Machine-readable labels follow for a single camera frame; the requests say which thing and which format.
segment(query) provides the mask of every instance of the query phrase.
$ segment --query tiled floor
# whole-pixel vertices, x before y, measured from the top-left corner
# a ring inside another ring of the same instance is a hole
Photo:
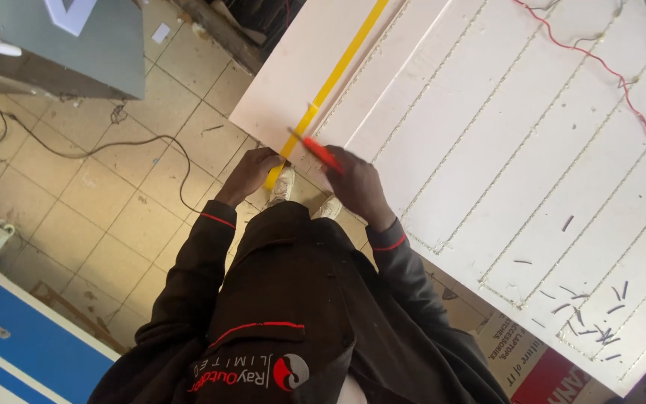
[[[184,199],[201,208],[243,153],[257,146],[227,120],[253,78],[214,41],[178,23],[177,14],[166,1],[144,5],[146,99],[126,103],[128,116],[122,122],[111,123],[114,106],[121,103],[116,100],[75,104],[0,95],[0,108],[18,115],[62,152],[91,151],[97,144],[154,134],[176,137],[193,161]],[[172,31],[157,44],[150,35],[162,22]],[[0,143],[0,218],[13,223],[18,234],[0,253],[0,271],[25,290],[44,280],[86,316],[101,318],[123,345],[132,346],[133,333],[150,318],[166,271],[197,217],[178,197],[185,170],[182,153],[164,140],[67,160],[10,122],[9,135]],[[231,253],[247,220],[267,198],[259,190],[238,207]],[[314,211],[325,198],[298,176],[293,200]],[[364,224],[347,211],[337,221],[372,259]],[[489,316],[492,308],[475,294],[432,265],[428,270],[441,295],[451,299],[446,304],[454,326],[471,330]]]

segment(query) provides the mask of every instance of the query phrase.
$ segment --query shoe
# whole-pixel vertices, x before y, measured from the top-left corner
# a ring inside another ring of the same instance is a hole
[[[291,199],[293,183],[296,180],[296,171],[290,167],[283,167],[281,174],[276,180],[274,189],[271,191],[271,197],[268,198],[266,208]]]
[[[321,205],[318,212],[311,218],[321,218],[327,217],[329,219],[335,220],[340,213],[340,210],[343,209],[343,204],[338,201],[338,198],[335,195],[331,195],[328,199],[325,200],[323,205]]]

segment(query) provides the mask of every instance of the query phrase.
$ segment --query company logo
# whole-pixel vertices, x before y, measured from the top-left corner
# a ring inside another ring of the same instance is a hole
[[[292,391],[310,376],[306,361],[294,353],[283,355],[274,364],[274,381],[286,391]]]

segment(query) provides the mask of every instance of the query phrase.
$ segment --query person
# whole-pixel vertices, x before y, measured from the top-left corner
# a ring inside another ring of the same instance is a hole
[[[90,403],[508,403],[474,338],[452,328],[371,164],[343,174],[313,218],[284,168],[225,274],[236,207],[281,163],[249,150],[183,244],[151,322]],[[334,221],[367,222],[379,273]]]

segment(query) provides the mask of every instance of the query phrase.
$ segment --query black jacket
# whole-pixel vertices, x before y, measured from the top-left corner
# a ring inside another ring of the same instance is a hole
[[[508,402],[399,222],[367,228],[378,274],[335,221],[283,202],[250,221],[224,277],[235,223],[208,202],[90,403],[335,403],[347,373],[369,403]]]

